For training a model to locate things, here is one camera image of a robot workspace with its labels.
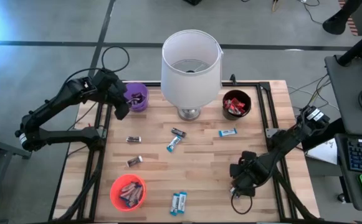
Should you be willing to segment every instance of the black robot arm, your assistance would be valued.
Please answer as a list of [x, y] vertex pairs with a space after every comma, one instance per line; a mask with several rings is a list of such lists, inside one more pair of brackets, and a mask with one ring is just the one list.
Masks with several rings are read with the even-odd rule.
[[231, 164], [233, 178], [231, 192], [236, 195], [255, 196], [255, 189], [264, 185], [271, 177], [276, 178], [304, 218], [315, 218], [302, 205], [291, 187], [278, 171], [276, 163], [304, 139], [324, 132], [329, 117], [314, 106], [302, 109], [297, 123], [287, 131], [279, 130], [269, 139], [270, 152], [257, 157], [255, 152], [244, 151], [238, 164]]
[[37, 151], [46, 144], [61, 142], [84, 142], [88, 148], [103, 146], [101, 137], [94, 127], [73, 131], [46, 131], [40, 128], [66, 107], [85, 103], [87, 100], [106, 103], [116, 108], [117, 119], [123, 119], [129, 112], [123, 96], [126, 86], [113, 72], [100, 69], [93, 78], [74, 78], [65, 82], [58, 94], [35, 111], [23, 116], [20, 130], [15, 135], [22, 147]]

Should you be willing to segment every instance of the wooden table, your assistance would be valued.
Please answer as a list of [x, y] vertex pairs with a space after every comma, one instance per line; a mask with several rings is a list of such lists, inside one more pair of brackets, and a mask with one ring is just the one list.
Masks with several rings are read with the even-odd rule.
[[[295, 124], [292, 104], [285, 81], [270, 81], [275, 111], [280, 128]], [[233, 211], [229, 193], [229, 164], [237, 163], [241, 152], [267, 152], [262, 118], [254, 87], [223, 87], [216, 100], [202, 108], [200, 117], [192, 122], [181, 120], [176, 108], [164, 99], [160, 87], [149, 87], [149, 107], [141, 113], [130, 113], [123, 121], [111, 117], [105, 160], [96, 209], [96, 222], [274, 222], [279, 220], [274, 185], [268, 181], [257, 189], [252, 210], [247, 215]], [[231, 89], [245, 91], [252, 98], [250, 113], [237, 121], [222, 115], [222, 97]], [[267, 119], [270, 112], [264, 97]], [[92, 102], [80, 105], [83, 115]], [[77, 128], [93, 124], [96, 109], [79, 122]], [[171, 128], [187, 132], [173, 153], [166, 146], [174, 138]], [[236, 127], [237, 134], [220, 138], [218, 130]], [[127, 136], [141, 136], [141, 144], [128, 144]], [[74, 143], [70, 151], [78, 149]], [[71, 155], [65, 163], [63, 178], [54, 210], [54, 218], [63, 214], [79, 194], [88, 149]], [[126, 161], [142, 156], [143, 162], [128, 168]], [[303, 152], [294, 149], [287, 155], [292, 188], [303, 204], [317, 217], [319, 212]], [[110, 201], [109, 191], [116, 178], [136, 174], [145, 179], [147, 195], [141, 208], [134, 212], [119, 212]], [[184, 215], [169, 214], [173, 193], [186, 191]], [[287, 196], [282, 192], [287, 208]], [[249, 199], [235, 200], [238, 210], [248, 208]]]

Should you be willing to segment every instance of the white paper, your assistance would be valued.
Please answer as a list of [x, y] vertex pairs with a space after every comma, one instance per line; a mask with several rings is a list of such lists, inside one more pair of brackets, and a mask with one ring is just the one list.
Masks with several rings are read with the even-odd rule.
[[309, 150], [307, 156], [337, 165], [337, 145], [335, 139], [333, 138]]

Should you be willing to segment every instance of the black metal frame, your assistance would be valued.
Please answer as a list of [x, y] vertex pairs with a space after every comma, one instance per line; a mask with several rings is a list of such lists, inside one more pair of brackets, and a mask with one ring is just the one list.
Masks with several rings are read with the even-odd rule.
[[[149, 87], [160, 87], [161, 83], [160, 82], [145, 82], [144, 83], [146, 86]], [[231, 77], [231, 82], [222, 82], [222, 85], [224, 87], [238, 87], [238, 86], [251, 86], [254, 87], [257, 90], [257, 97], [258, 97], [258, 101], [259, 101], [259, 106], [260, 106], [260, 113], [261, 113], [261, 119], [262, 119], [262, 127], [264, 130], [264, 136], [265, 136], [265, 140], [267, 143], [267, 149], [268, 148], [268, 142], [269, 142], [269, 138], [267, 137], [267, 135], [265, 134], [265, 129], [270, 128], [268, 121], [267, 121], [267, 112], [265, 110], [265, 105], [264, 105], [264, 97], [263, 97], [263, 93], [262, 90], [265, 90], [266, 94], [267, 94], [267, 99], [269, 102], [269, 110], [270, 110], [270, 115], [271, 115], [271, 119], [272, 119], [272, 126], [273, 128], [278, 128], [278, 121], [277, 121], [277, 117], [276, 117], [276, 112], [275, 112], [275, 105], [274, 105], [274, 101], [272, 98], [272, 92], [270, 89], [270, 83], [269, 82], [236, 82], [236, 79], [234, 78], [234, 75]], [[103, 105], [99, 104], [98, 105], [98, 109], [97, 109], [97, 114], [95, 117], [95, 124], [94, 126], [97, 128], [100, 124], [100, 120], [101, 120], [101, 114], [102, 114], [102, 109], [103, 109]], [[107, 131], [110, 125], [110, 114], [112, 112], [112, 107], [108, 106], [107, 107], [107, 111], [106, 111], [106, 117], [105, 117], [105, 121], [104, 121], [104, 131]], [[95, 212], [96, 212], [96, 207], [97, 207], [97, 200], [98, 200], [98, 191], [99, 191], [99, 185], [100, 185], [100, 178], [101, 178], [101, 174], [102, 174], [102, 167], [103, 167], [103, 159], [105, 156], [105, 147], [103, 148], [102, 151], [99, 151], [99, 155], [98, 155], [98, 162], [97, 162], [97, 166], [94, 170], [94, 172], [98, 172], [97, 177], [95, 178], [95, 180], [93, 181], [93, 193], [92, 193], [92, 202], [91, 202], [91, 207], [89, 210], [89, 215], [88, 218], [84, 218], [84, 210], [85, 210], [85, 201], [86, 198], [85, 196], [88, 193], [85, 190], [85, 187], [87, 186], [89, 182], [89, 180], [91, 179], [91, 171], [92, 171], [92, 163], [93, 163], [93, 158], [95, 155], [95, 152], [90, 151], [88, 154], [88, 160], [87, 160], [87, 165], [86, 165], [86, 169], [85, 169], [85, 175], [84, 175], [84, 181], [83, 181], [83, 190], [81, 191], [80, 195], [77, 197], [77, 200], [81, 200], [81, 202], [78, 204], [77, 209], [78, 209], [78, 214], [77, 214], [77, 218], [75, 220], [53, 220], [53, 213], [54, 213], [54, 209], [56, 206], [56, 201], [57, 201], [57, 196], [59, 194], [59, 190], [60, 190], [60, 185], [61, 185], [61, 180], [62, 180], [62, 176], [63, 176], [63, 172], [64, 172], [64, 168], [65, 168], [65, 164], [63, 166], [62, 169], [62, 174], [60, 176], [60, 180], [59, 180], [59, 184], [57, 186], [57, 190], [56, 190], [56, 194], [55, 194], [55, 198], [54, 198], [54, 202], [52, 204], [52, 208], [50, 211], [50, 216], [49, 216], [49, 221], [48, 223], [93, 223], [95, 221]], [[280, 166], [282, 169], [282, 174], [283, 177], [285, 179], [285, 181], [290, 185], [290, 177], [288, 175], [288, 171], [287, 171], [287, 165], [286, 165], [286, 160], [283, 158], [280, 161]], [[274, 190], [275, 190], [275, 199], [277, 201], [277, 208], [278, 208], [278, 214], [279, 214], [279, 220], [284, 220], [285, 217], [285, 209], [283, 206], [283, 201], [282, 201], [282, 194], [280, 192], [280, 186], [278, 181], [273, 178], [273, 182], [274, 182]], [[288, 198], [288, 205], [290, 208], [290, 215], [292, 219], [297, 219], [297, 213], [296, 213], [296, 207], [293, 204], [293, 202], [290, 200], [289, 197]]]

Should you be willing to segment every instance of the lamp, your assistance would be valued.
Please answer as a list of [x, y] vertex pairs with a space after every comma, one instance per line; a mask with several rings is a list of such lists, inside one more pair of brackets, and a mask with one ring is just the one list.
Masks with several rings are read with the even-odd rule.
[[182, 119], [198, 118], [222, 86], [221, 47], [203, 31], [183, 30], [166, 40], [162, 54], [161, 92]]

